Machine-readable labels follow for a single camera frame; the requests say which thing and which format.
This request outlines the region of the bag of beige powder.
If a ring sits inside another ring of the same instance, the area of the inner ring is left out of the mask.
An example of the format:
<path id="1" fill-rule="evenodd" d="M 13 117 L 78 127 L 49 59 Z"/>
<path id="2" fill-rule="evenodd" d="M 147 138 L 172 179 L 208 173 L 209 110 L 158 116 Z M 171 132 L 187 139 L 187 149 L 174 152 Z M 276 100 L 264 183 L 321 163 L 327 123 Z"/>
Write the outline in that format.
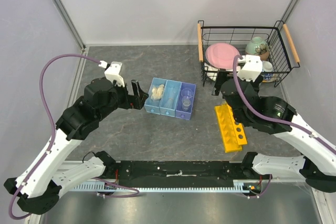
<path id="1" fill-rule="evenodd" d="M 162 99 L 165 85 L 160 84 L 158 86 L 153 86 L 151 90 L 151 99 L 153 101 L 158 101 Z"/>

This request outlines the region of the clear plastic dropper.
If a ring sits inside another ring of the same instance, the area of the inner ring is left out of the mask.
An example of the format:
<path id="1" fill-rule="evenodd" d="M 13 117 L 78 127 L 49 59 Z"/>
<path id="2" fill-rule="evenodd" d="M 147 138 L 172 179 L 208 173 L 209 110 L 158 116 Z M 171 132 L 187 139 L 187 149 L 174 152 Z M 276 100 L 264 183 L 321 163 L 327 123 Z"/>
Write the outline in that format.
<path id="1" fill-rule="evenodd" d="M 163 107 L 166 109 L 171 109 L 174 104 L 175 89 L 169 86 L 165 92 Z"/>

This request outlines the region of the blue three-compartment drawer box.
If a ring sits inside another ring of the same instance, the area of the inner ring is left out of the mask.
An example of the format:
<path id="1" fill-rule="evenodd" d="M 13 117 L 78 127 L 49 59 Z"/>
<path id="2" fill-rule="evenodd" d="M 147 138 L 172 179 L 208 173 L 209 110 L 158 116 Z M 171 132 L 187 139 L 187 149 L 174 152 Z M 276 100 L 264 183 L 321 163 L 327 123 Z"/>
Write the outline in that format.
<path id="1" fill-rule="evenodd" d="M 195 95 L 195 84 L 153 78 L 144 107 L 148 113 L 190 120 Z"/>

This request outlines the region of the yellow test tube rack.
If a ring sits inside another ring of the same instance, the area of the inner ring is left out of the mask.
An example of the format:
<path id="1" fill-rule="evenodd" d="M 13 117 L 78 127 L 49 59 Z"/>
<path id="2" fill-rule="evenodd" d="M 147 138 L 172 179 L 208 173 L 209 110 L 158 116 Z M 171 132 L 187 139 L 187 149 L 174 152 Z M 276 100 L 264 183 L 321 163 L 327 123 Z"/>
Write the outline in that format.
<path id="1" fill-rule="evenodd" d="M 232 108 L 224 101 L 214 110 L 225 153 L 242 151 L 247 138 L 243 125 L 234 119 Z"/>

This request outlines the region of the small clear glass vial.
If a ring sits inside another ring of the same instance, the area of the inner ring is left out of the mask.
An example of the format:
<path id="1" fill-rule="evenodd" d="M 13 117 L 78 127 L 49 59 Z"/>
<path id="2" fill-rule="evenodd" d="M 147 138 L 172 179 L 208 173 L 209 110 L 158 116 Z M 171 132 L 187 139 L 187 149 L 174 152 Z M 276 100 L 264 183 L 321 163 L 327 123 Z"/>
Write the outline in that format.
<path id="1" fill-rule="evenodd" d="M 182 97 L 182 110 L 188 111 L 191 106 L 191 100 L 188 96 Z"/>

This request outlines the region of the clear glass beaker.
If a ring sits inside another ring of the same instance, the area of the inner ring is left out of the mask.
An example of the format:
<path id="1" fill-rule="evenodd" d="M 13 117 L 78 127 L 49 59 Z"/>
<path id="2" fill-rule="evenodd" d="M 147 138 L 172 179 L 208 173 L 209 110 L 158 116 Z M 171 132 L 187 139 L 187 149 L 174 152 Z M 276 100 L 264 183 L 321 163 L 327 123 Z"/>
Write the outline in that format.
<path id="1" fill-rule="evenodd" d="M 190 88 L 184 88 L 181 90 L 181 96 L 190 99 L 194 96 L 194 91 Z"/>

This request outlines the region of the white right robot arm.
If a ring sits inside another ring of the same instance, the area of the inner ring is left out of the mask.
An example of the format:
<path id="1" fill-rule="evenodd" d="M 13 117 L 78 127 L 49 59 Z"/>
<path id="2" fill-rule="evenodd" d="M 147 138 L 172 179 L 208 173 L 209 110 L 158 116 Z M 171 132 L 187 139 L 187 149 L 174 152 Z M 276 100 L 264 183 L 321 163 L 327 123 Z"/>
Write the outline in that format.
<path id="1" fill-rule="evenodd" d="M 254 83 L 242 81 L 237 74 L 226 71 L 217 74 L 214 94 L 223 96 L 234 124 L 273 135 L 300 152 L 297 157 L 248 152 L 240 166 L 245 178 L 263 175 L 303 179 L 314 189 L 335 192 L 335 145 L 315 132 L 295 108 L 279 97 L 259 96 Z"/>

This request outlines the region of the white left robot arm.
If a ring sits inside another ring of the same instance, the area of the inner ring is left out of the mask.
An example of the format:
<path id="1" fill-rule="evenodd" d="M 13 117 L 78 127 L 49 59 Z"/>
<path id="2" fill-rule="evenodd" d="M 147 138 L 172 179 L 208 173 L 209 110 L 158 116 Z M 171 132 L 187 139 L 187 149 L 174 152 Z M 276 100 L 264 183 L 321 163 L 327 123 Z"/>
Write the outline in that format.
<path id="1" fill-rule="evenodd" d="M 94 79 L 84 89 L 84 94 L 65 109 L 56 122 L 51 139 L 28 169 L 19 177 L 4 182 L 6 190 L 13 195 L 11 202 L 28 214 L 42 215 L 56 205 L 69 190 L 88 179 L 111 178 L 116 161 L 105 151 L 75 168 L 56 175 L 67 156 L 86 137 L 99 127 L 99 123 L 118 108 L 143 108 L 149 95 L 136 80 L 132 80 L 133 94 L 116 81 L 106 78 Z"/>

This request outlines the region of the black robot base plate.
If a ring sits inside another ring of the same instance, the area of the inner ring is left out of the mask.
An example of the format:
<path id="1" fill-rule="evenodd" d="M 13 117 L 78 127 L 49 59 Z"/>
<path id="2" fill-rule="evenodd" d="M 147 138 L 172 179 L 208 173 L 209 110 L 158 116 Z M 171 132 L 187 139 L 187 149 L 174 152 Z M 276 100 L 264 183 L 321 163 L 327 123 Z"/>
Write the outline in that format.
<path id="1" fill-rule="evenodd" d="M 116 179 L 125 187 L 229 187 L 234 180 L 266 181 L 246 165 L 229 161 L 115 161 L 107 152 L 102 158 L 106 169 L 99 178 Z"/>

